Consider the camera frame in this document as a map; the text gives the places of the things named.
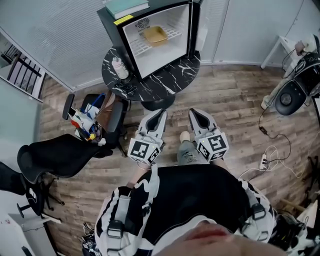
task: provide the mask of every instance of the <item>book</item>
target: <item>book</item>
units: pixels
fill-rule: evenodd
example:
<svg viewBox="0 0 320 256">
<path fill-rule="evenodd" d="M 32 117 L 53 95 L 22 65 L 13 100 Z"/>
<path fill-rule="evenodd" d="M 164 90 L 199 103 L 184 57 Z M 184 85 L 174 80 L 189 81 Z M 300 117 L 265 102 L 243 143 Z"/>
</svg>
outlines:
<svg viewBox="0 0 320 256">
<path fill-rule="evenodd" d="M 105 1 L 104 5 L 116 20 L 149 8 L 147 0 L 110 0 Z"/>
</svg>

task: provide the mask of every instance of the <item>chair armrest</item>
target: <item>chair armrest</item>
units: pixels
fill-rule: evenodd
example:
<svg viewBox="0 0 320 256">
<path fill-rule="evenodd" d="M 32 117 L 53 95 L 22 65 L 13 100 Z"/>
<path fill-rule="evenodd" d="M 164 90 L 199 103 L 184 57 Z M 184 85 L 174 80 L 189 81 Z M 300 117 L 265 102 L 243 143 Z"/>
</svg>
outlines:
<svg viewBox="0 0 320 256">
<path fill-rule="evenodd" d="M 69 118 L 69 111 L 71 109 L 72 103 L 74 102 L 75 95 L 73 93 L 69 94 L 68 97 L 66 98 L 66 101 L 64 103 L 64 108 L 62 112 L 62 118 L 64 120 L 68 120 Z"/>
<path fill-rule="evenodd" d="M 122 114 L 124 110 L 124 104 L 122 102 L 116 101 L 113 105 L 110 120 L 108 123 L 107 133 L 114 133 L 120 123 Z"/>
</svg>

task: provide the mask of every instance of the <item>person's foot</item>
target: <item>person's foot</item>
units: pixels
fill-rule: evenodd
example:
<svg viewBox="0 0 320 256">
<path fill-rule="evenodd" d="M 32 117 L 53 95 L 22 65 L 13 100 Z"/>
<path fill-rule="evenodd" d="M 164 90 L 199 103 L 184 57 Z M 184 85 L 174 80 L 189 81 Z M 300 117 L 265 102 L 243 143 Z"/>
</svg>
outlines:
<svg viewBox="0 0 320 256">
<path fill-rule="evenodd" d="M 180 134 L 180 142 L 182 143 L 183 141 L 190 141 L 190 133 L 186 130 Z"/>
</svg>

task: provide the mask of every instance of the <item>mini fridge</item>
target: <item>mini fridge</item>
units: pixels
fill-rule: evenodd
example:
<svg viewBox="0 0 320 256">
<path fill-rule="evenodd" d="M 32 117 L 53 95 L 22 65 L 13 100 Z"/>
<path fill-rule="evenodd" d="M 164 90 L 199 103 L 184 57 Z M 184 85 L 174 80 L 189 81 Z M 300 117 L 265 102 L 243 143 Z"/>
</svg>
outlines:
<svg viewBox="0 0 320 256">
<path fill-rule="evenodd" d="M 201 51 L 208 33 L 207 0 L 149 0 L 150 8 L 132 13 L 132 18 L 115 24 L 106 8 L 97 13 L 123 62 L 139 79 L 169 65 L 171 62 Z M 159 26 L 167 42 L 152 46 L 144 30 Z"/>
</svg>

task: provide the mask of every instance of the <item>white shelf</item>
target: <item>white shelf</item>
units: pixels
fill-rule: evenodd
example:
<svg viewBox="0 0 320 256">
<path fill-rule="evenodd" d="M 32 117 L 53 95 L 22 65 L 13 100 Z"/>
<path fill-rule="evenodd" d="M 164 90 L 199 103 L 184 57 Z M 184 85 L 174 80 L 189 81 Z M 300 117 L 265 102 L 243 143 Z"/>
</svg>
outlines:
<svg viewBox="0 0 320 256">
<path fill-rule="evenodd" d="M 160 27 L 164 30 L 164 32 L 168 36 L 168 40 L 182 35 L 182 33 L 179 30 L 173 27 L 169 27 L 169 26 L 168 27 L 160 26 Z M 134 56 L 138 56 L 152 48 L 152 46 L 148 43 L 148 41 L 143 36 L 140 36 L 138 39 L 130 42 L 130 46 L 132 48 Z"/>
</svg>

